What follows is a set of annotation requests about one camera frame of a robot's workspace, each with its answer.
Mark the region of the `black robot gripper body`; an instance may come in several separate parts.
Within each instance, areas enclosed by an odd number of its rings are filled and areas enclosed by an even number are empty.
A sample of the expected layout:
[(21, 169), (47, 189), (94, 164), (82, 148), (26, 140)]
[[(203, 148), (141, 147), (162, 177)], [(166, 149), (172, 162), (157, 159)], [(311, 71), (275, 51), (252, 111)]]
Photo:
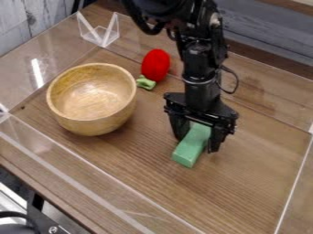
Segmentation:
[(185, 80), (184, 92), (168, 92), (164, 95), (164, 111), (182, 114), (190, 122), (208, 127), (221, 124), (228, 135), (236, 133), (237, 111), (221, 100), (221, 78), (209, 80)]

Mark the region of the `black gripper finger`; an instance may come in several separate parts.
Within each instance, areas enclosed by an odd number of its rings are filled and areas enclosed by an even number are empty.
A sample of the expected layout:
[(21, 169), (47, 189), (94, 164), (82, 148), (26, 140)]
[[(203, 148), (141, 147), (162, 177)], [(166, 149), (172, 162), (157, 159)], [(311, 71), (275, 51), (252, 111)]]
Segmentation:
[(208, 139), (208, 152), (217, 153), (221, 148), (221, 144), (224, 143), (228, 136), (228, 129), (221, 125), (217, 124), (212, 128), (212, 135)]
[(169, 113), (169, 120), (173, 128), (173, 133), (177, 139), (181, 141), (192, 128), (190, 120), (186, 118), (185, 115), (173, 112)]

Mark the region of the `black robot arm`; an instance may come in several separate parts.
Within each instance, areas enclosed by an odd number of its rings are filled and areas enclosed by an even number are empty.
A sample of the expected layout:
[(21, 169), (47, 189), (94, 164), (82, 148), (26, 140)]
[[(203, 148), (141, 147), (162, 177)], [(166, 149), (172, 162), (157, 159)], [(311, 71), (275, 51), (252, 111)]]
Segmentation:
[(137, 26), (156, 36), (165, 32), (176, 41), (184, 63), (184, 92), (164, 95), (165, 112), (181, 140), (197, 122), (212, 129), (207, 138), (211, 153), (220, 151), (227, 136), (236, 132), (239, 113), (221, 100), (227, 90), (221, 74), (229, 46), (224, 22), (215, 0), (121, 0)]

